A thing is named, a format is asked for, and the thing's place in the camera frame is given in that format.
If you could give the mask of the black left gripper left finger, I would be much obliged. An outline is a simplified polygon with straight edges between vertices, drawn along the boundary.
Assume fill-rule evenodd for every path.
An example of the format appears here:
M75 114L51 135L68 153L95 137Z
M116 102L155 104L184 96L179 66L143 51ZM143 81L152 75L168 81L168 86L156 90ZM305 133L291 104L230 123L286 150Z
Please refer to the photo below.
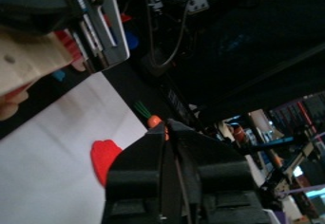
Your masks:
M105 186L101 224L167 224L162 164L166 126L151 128L117 155Z

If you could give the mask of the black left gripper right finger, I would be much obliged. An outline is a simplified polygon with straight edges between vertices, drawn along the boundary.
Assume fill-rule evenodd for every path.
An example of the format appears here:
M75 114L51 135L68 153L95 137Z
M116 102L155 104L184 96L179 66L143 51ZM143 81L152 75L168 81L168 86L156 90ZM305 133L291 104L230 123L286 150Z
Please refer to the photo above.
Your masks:
M187 224L270 224L246 158L222 140L166 123Z

